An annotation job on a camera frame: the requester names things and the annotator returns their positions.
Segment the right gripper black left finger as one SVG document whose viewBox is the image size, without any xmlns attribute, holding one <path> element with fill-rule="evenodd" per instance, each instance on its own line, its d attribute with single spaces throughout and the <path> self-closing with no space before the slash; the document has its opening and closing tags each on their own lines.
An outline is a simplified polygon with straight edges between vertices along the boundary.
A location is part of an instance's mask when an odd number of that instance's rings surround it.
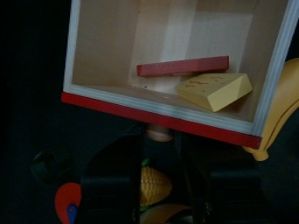
<svg viewBox="0 0 299 224">
<path fill-rule="evenodd" d="M 78 224 L 138 224 L 141 135 L 125 134 L 89 160 L 80 179 Z"/>
</svg>

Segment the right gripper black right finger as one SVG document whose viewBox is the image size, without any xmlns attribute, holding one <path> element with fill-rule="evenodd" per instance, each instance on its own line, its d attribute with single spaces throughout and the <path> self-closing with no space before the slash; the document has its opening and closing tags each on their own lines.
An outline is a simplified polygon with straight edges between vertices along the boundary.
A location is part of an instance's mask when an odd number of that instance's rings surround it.
<svg viewBox="0 0 299 224">
<path fill-rule="evenodd" d="M 253 158 L 233 144 L 174 134 L 193 224 L 273 224 Z"/>
</svg>

